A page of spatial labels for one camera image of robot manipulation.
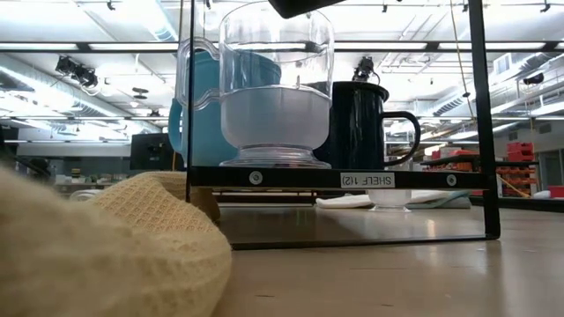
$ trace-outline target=mug handle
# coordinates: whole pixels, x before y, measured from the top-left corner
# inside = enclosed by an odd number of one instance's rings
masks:
[[[182,115],[182,105],[177,99],[173,99],[168,113],[168,141],[173,150],[182,154],[182,136],[180,134],[180,118]]]
[[[194,49],[199,48],[210,53],[211,58],[219,60],[219,50],[203,37],[195,37]],[[189,59],[190,59],[190,39],[184,40],[178,47],[176,64],[176,89],[174,96],[176,100],[183,106],[188,106],[188,74],[189,74]],[[219,88],[211,88],[207,90],[204,95],[194,102],[194,110],[201,110],[209,103],[219,101]]]
[[[407,155],[405,155],[404,157],[402,157],[400,159],[394,159],[390,162],[384,162],[383,166],[394,166],[394,165],[402,164],[402,163],[406,162],[408,159],[411,159],[413,157],[413,155],[415,154],[415,151],[419,147],[419,143],[421,142],[421,126],[419,125],[419,122],[417,121],[417,118],[415,117],[415,115],[408,113],[407,111],[385,112],[385,113],[382,113],[382,120],[384,118],[387,118],[387,119],[389,119],[389,118],[405,118],[405,119],[411,121],[412,124],[413,124],[413,127],[415,128],[415,141],[413,142],[413,147],[409,151],[409,153],[407,153]]]

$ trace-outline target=ceiling light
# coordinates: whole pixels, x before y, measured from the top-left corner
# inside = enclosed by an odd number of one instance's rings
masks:
[[[74,43],[0,43],[0,49],[14,49],[14,50],[41,50],[41,51],[76,51],[78,50],[77,44]]]
[[[37,144],[65,143],[64,140],[28,140],[27,142]]]
[[[477,136],[477,135],[478,135],[478,131],[466,131],[466,132],[459,132],[459,133],[456,133],[452,136],[449,136],[449,139],[450,140],[462,140],[462,139]]]
[[[507,124],[502,124],[501,126],[497,126],[497,127],[493,128],[493,132],[494,132],[494,133],[495,133],[495,132],[500,132],[500,131],[503,131],[504,129],[511,128],[511,127],[513,127],[513,126],[515,126],[515,125],[517,125],[516,122],[507,123]]]
[[[551,116],[545,116],[545,117],[537,117],[535,119],[541,120],[541,121],[563,121],[564,116],[551,115]]]
[[[564,110],[564,102],[557,102],[551,105],[544,105],[539,109],[535,109],[531,111],[531,115],[551,114],[553,112],[557,112],[560,110]]]
[[[335,49],[414,49],[423,50],[427,47],[422,42],[336,42]]]
[[[488,42],[486,43],[486,49],[540,49],[545,46],[544,42]],[[468,42],[458,43],[460,49],[468,50],[472,49],[472,44]],[[440,43],[439,49],[456,49],[455,42]]]
[[[472,49],[471,43],[458,43],[460,49]],[[441,43],[439,49],[456,49],[456,43]]]
[[[90,43],[93,51],[170,51],[178,50],[178,43]]]
[[[123,120],[125,119],[125,117],[82,117],[82,116],[78,116],[78,117],[74,117],[75,120],[80,120],[80,121],[88,121],[88,120],[96,120],[96,121],[113,121],[113,120]]]
[[[486,49],[539,49],[545,46],[544,42],[525,43],[486,43]]]
[[[20,120],[49,120],[49,121],[61,121],[61,120],[69,120],[67,116],[17,116]]]
[[[43,122],[37,122],[35,120],[28,120],[28,121],[21,121],[21,120],[11,120],[12,122],[15,123],[19,123],[19,124],[23,124],[29,127],[34,127],[37,129],[51,129],[51,127],[48,124],[45,124]]]

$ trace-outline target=glass pitcher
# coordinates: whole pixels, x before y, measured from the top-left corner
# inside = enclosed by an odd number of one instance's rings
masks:
[[[283,19],[268,2],[225,16],[219,49],[194,39],[220,65],[219,89],[196,100],[195,110],[218,101],[223,136],[239,149],[222,166],[330,167],[312,150],[329,134],[333,44],[332,25],[322,13]],[[180,63],[187,63],[188,49],[181,47]],[[186,99],[186,76],[179,76]],[[324,85],[307,85],[319,82]]]

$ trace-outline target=knit fabric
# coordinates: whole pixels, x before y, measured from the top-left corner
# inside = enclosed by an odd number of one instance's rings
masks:
[[[209,316],[231,249],[185,181],[144,173],[74,203],[0,170],[0,315]]]

